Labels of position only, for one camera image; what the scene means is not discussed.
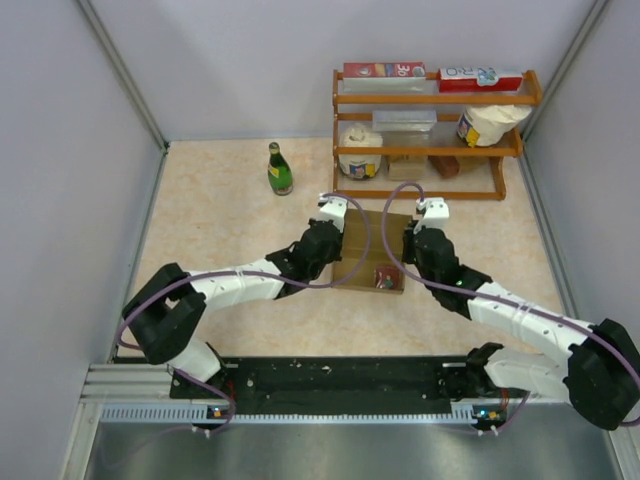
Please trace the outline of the brown cardboard box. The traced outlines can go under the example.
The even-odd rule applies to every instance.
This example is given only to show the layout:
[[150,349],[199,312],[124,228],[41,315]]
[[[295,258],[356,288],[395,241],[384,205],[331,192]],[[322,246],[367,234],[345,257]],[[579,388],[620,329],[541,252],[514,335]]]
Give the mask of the brown cardboard box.
[[[382,213],[365,211],[370,228],[370,246],[363,263],[358,269],[367,240],[364,220],[356,209],[349,209],[345,217],[344,237],[341,259],[332,264],[332,281],[343,279],[354,271],[354,275],[338,288],[369,291],[374,293],[402,294],[405,286],[404,273],[390,260],[382,241]],[[393,265],[401,272],[401,286],[399,290],[382,290],[374,287],[374,269],[378,265]]]

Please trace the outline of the small red packet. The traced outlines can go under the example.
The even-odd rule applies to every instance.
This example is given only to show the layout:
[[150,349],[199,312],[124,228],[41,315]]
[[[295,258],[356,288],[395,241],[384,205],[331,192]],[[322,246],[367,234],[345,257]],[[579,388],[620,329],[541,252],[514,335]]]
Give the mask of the small red packet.
[[401,272],[393,265],[378,265],[374,269],[374,287],[382,290],[399,290]]

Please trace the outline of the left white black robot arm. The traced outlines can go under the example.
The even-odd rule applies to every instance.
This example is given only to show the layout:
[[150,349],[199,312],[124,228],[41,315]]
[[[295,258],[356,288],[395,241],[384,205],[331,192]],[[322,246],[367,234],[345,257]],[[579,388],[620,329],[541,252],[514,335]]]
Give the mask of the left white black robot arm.
[[309,221],[300,240],[264,258],[213,272],[160,268],[122,311],[148,363],[166,364],[208,382],[223,368],[214,348],[195,338],[207,311],[255,300],[278,300],[307,289],[339,260],[342,220]]

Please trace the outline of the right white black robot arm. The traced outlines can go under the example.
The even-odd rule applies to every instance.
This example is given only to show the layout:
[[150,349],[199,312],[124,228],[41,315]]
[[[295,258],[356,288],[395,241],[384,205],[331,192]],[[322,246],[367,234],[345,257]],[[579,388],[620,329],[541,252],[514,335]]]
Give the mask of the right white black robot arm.
[[436,228],[411,223],[403,261],[416,267],[445,309],[509,333],[534,353],[488,344],[468,356],[471,368],[498,388],[561,400],[591,424],[613,431],[632,426],[639,403],[639,351],[625,327],[569,318],[514,295],[490,276],[462,264]]

